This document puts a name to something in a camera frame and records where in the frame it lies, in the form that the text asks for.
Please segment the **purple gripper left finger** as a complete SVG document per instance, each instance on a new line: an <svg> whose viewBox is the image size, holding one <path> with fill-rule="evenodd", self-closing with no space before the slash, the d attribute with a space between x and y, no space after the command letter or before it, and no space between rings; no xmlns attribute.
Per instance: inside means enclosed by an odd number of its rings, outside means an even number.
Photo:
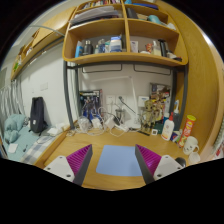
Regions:
<svg viewBox="0 0 224 224"><path fill-rule="evenodd" d="M92 154L92 145L87 145L66 157L74 173L76 185L81 186L83 184Z"/></svg>

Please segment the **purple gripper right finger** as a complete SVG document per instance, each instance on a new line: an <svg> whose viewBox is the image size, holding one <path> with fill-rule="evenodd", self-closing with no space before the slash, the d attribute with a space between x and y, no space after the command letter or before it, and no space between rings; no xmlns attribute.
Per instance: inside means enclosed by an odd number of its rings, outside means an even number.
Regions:
<svg viewBox="0 0 224 224"><path fill-rule="evenodd" d="M146 147L136 144L135 156L146 184L154 182L153 175L161 160L161 156Z"/></svg>

